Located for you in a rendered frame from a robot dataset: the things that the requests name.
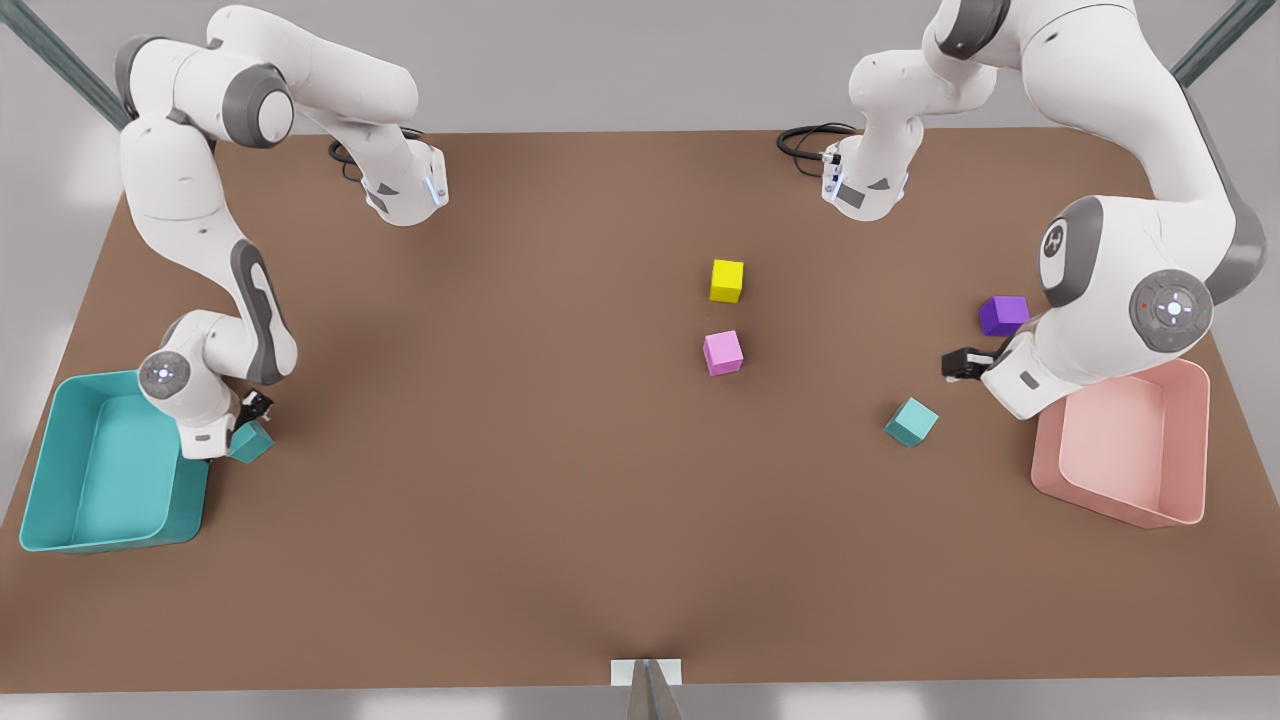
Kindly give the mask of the teal blue cube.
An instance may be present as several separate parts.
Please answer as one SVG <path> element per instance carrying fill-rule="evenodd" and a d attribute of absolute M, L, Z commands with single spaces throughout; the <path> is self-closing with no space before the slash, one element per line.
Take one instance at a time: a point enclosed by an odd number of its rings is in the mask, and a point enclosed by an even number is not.
<path fill-rule="evenodd" d="M 906 398 L 891 415 L 884 432 L 908 448 L 922 443 L 940 416 L 914 397 Z"/>
<path fill-rule="evenodd" d="M 234 430 L 230 437 L 228 456 L 238 462 L 248 464 L 273 446 L 274 438 L 270 437 L 262 423 L 252 420 Z"/>

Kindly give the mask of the purple cube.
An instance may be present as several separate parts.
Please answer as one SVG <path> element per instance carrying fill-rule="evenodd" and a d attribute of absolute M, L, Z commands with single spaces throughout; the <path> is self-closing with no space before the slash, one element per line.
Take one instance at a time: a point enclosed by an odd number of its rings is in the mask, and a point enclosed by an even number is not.
<path fill-rule="evenodd" d="M 1009 337 L 1030 320 L 1030 313 L 1024 296 L 991 296 L 979 309 L 979 323 L 983 336 Z"/>

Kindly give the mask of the teal plastic bin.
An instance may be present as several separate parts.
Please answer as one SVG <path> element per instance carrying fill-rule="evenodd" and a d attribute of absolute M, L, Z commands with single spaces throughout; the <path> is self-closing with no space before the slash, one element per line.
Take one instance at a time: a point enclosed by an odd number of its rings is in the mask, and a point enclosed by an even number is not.
<path fill-rule="evenodd" d="M 180 451 L 175 423 L 133 370 L 59 384 L 20 524 L 28 552 L 101 553 L 191 541 L 209 464 Z"/>

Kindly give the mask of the pink plastic bin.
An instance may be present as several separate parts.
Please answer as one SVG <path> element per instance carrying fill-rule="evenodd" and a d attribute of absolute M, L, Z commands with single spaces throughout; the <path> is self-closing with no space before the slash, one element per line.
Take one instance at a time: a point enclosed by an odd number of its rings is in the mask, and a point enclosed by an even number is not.
<path fill-rule="evenodd" d="M 1088 386 L 1038 416 L 1030 480 L 1134 527 L 1204 515 L 1211 383 L 1183 359 Z"/>

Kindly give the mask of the pink cube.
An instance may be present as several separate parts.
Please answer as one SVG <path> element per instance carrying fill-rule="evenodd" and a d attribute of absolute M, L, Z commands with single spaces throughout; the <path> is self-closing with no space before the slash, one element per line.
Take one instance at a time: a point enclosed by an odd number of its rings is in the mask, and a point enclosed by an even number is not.
<path fill-rule="evenodd" d="M 708 334 L 703 341 L 701 350 L 709 375 L 723 375 L 737 372 L 744 361 L 736 331 Z"/>

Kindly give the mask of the silver frame post with foot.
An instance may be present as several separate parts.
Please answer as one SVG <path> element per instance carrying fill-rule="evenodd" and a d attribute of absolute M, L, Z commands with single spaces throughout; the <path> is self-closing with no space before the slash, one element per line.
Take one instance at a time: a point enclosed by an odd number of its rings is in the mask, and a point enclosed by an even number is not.
<path fill-rule="evenodd" d="M 611 660 L 611 684 L 630 688 L 627 720 L 684 720 L 672 693 L 684 684 L 680 659 Z"/>

